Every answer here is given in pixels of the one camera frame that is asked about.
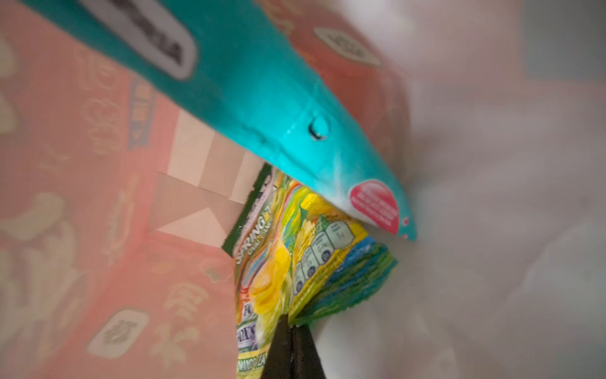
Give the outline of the teal snack packet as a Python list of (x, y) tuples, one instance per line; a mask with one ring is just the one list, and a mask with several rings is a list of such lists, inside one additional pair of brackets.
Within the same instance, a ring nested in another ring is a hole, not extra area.
[(31, 1), (28, 6), (348, 215), (417, 238), (399, 180), (257, 4)]

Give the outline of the red paper gift bag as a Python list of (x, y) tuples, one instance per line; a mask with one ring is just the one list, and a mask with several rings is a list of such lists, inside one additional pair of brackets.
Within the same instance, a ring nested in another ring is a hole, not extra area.
[[(261, 1), (406, 185), (418, 239), (329, 378), (605, 376), (603, 1)], [(222, 244), (263, 160), (1, 4), (1, 376), (233, 378)]]

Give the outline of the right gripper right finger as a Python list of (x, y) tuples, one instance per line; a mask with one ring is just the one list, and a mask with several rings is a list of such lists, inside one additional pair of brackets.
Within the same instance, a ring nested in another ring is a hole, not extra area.
[(294, 379), (326, 378), (308, 325), (293, 328), (292, 347), (292, 377)]

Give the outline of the lime green snack packet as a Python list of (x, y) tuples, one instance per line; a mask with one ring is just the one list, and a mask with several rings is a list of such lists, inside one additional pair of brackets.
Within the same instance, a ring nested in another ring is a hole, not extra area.
[(262, 376), (279, 322), (305, 327), (356, 306), (397, 265), (358, 221), (269, 164), (223, 250), (235, 262), (240, 378)]

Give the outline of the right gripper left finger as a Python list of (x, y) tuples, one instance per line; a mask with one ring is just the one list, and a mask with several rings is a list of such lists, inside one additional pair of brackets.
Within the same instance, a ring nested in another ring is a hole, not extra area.
[(292, 375), (293, 347), (292, 331), (288, 315), (279, 318), (276, 332), (271, 341), (262, 379), (290, 379)]

